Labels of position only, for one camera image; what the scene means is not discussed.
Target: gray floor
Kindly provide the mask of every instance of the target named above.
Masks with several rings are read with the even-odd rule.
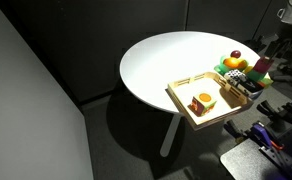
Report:
[[[257,120],[268,121],[256,110],[256,105],[264,100],[273,107],[290,102],[291,84],[275,82],[253,107],[233,116],[234,123],[246,130]],[[236,145],[223,129],[224,121],[193,131],[182,120],[170,155],[162,158],[159,150],[171,114],[145,105],[127,90],[83,109],[95,180],[232,179],[219,160]]]

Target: table leg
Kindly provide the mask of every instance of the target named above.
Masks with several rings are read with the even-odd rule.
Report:
[[[162,147],[160,148],[160,155],[162,157],[167,157],[169,154],[181,117],[182,116],[175,114],[172,122],[169,125],[164,142],[162,144]]]

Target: wooden tray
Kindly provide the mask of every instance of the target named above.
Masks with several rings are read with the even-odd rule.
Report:
[[[213,72],[171,82],[167,92],[194,130],[247,110],[253,105],[251,99],[228,84],[224,77]],[[212,111],[203,116],[197,116],[190,106],[193,96],[200,92],[208,92],[217,100]]]

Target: white round table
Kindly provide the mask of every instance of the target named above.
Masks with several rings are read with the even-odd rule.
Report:
[[[120,63],[120,75],[128,90],[144,103],[175,114],[161,155],[167,156],[180,117],[165,91],[170,82],[207,71],[214,72],[223,55],[241,51],[254,65],[259,56],[247,46],[227,37],[203,32],[171,32],[142,40],[131,47]]]

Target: gray wall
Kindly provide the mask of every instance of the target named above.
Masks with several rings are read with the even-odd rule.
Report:
[[[185,29],[216,33],[238,41],[250,40],[271,0],[5,2],[9,2],[17,18],[33,35],[26,38],[40,45],[77,99],[83,102],[114,89],[120,80],[122,56],[138,41]],[[272,18],[265,19],[259,34],[276,28],[271,25],[273,12],[267,15]]]
[[[83,115],[0,11],[0,180],[93,179]]]

